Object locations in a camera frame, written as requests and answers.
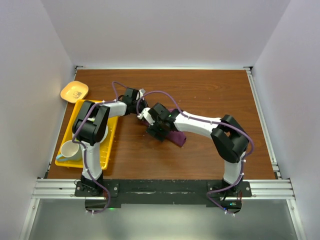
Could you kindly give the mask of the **purple cloth napkin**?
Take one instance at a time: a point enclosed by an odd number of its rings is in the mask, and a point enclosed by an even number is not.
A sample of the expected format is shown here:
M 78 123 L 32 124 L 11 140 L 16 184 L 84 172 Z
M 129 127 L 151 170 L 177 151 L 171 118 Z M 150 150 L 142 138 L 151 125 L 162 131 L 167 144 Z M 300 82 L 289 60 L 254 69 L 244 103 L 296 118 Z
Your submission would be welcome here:
M 147 127 L 149 126 L 149 124 L 147 122 L 145 122 L 143 120 L 141 120 L 141 121 Z M 174 141 L 170 141 L 170 142 L 174 143 L 178 147 L 182 147 L 185 144 L 186 140 L 187 140 L 186 135 L 182 131 L 174 131 L 173 134 L 174 134 Z

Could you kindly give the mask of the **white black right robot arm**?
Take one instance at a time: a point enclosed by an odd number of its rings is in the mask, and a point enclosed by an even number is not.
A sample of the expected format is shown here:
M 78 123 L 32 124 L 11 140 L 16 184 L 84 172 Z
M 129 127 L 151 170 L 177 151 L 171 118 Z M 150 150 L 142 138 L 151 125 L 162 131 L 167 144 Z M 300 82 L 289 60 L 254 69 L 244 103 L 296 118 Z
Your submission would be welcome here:
M 170 111 L 157 103 L 153 107 L 144 108 L 138 117 L 147 121 L 147 132 L 160 141 L 170 132 L 194 133 L 211 139 L 219 156 L 224 160 L 224 174 L 221 188 L 213 188 L 208 195 L 224 192 L 233 197 L 241 190 L 245 157 L 248 145 L 253 141 L 231 115 L 211 118 L 177 108 Z

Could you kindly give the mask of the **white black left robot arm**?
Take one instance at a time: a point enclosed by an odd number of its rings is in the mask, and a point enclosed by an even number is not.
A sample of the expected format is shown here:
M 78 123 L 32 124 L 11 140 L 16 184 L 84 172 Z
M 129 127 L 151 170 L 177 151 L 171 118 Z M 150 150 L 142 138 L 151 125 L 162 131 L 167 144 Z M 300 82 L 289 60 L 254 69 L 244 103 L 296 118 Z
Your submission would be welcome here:
M 94 102 L 85 100 L 72 126 L 72 142 L 81 148 L 83 169 L 79 189 L 92 196 L 99 196 L 107 189 L 103 184 L 100 165 L 101 143 L 108 135 L 108 120 L 135 114 L 136 109 L 148 106 L 142 96 L 146 91 L 127 88 L 121 98 Z

